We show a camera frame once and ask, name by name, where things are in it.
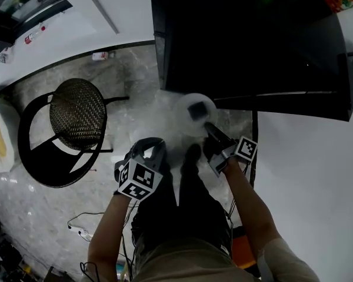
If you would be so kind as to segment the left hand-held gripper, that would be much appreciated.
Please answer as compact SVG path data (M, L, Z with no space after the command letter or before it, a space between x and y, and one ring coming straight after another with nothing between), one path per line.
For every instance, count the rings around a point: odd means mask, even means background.
M115 163L114 178L118 191L137 201L154 193L163 178L166 164L163 139L140 139L131 148L131 157Z

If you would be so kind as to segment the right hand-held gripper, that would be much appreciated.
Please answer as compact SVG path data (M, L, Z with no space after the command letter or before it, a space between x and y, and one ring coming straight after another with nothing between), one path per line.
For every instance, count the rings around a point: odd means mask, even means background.
M229 138L213 123L204 123L207 138L207 161L213 172L219 176L226 168L230 158L237 158L242 163L250 164L257 152L258 144L247 137L240 140Z

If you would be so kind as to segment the white round plate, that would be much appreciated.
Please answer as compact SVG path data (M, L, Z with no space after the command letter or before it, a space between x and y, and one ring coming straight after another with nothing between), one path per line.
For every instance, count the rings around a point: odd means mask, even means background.
M189 115L188 107L197 102L204 102L208 115L198 121L193 121ZM205 137L207 131L204 123L211 122L216 124L218 118L218 110L214 102L207 96L200 93L190 93L184 95L174 106L174 118L177 128L187 136Z

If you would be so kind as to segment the black mini fridge cabinet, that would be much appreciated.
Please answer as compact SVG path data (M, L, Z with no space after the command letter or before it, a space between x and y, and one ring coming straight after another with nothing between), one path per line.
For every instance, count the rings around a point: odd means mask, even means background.
M160 87L349 121L353 51L324 0L151 0Z

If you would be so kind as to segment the person's left forearm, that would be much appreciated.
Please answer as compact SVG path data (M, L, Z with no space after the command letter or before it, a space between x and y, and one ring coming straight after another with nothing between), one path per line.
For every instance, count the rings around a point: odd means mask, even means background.
M117 282L116 262L130 201L123 194L113 195L89 245L88 267L107 282Z

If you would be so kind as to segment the person's right forearm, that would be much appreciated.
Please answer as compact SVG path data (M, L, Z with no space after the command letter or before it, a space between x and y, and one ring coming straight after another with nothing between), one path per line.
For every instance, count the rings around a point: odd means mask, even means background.
M224 175L233 194L250 248L254 256L258 257L270 241L280 238L281 235L269 208L250 185L235 158L227 160Z

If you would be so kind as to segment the person's black shoe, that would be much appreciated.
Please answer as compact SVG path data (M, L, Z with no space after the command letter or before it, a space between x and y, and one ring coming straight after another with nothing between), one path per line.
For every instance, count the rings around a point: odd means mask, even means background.
M201 147L199 144L194 143L188 148L185 154L183 166L184 167L196 166L200 158L201 158Z

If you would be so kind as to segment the person's black trousers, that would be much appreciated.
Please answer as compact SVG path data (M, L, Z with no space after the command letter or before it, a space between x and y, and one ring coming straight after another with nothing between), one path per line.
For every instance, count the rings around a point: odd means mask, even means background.
M170 240L195 238L231 253L231 230L225 210L199 177L198 166L181 167L179 195L166 162L156 191L140 202L131 224L136 246L150 251Z

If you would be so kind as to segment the white power strip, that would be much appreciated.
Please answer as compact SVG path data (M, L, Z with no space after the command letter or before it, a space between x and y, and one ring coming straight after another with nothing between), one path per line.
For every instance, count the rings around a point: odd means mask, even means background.
M88 233L88 231L80 226L68 224L68 228L70 231L77 233L79 236L81 236L84 240L86 241L91 241L92 236Z

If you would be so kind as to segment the white jar red label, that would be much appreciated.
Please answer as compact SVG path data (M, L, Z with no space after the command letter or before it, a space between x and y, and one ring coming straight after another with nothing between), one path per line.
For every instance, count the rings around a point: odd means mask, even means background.
M105 61L109 58L113 58L115 56L115 52L95 52L92 54L93 61Z

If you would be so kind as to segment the person's beige shirt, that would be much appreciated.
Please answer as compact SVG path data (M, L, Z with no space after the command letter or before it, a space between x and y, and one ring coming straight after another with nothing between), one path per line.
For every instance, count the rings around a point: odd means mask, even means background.
M179 239L158 246L139 261L132 282L320 282L282 238L261 249L257 265L260 278L205 241Z

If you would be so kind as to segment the white yellow egg cushion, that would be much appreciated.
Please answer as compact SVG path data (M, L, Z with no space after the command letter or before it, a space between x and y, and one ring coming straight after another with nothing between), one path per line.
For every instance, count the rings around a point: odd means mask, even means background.
M18 158L19 121L16 109L0 98L0 173L9 172Z

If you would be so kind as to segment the clear bottle red label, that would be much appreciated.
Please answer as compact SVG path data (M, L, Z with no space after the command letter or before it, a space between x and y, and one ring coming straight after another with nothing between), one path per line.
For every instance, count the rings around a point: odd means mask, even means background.
M45 30L46 30L45 25L38 26L36 29L34 29L31 33L29 33L25 37L24 39L25 44L29 45L30 43L32 43L36 38L42 35Z

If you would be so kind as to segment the small clear bottle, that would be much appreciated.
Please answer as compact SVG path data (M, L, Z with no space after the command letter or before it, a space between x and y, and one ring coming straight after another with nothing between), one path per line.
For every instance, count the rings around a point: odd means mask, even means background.
M6 47L1 53L0 53L0 63L4 64L9 64L13 60L13 51L11 47Z

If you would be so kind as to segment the cluttered electronics pile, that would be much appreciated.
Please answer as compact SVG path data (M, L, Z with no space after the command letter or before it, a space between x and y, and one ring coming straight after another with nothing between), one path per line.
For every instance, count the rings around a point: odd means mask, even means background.
M10 242L0 241L0 282L44 282L48 270L21 254Z

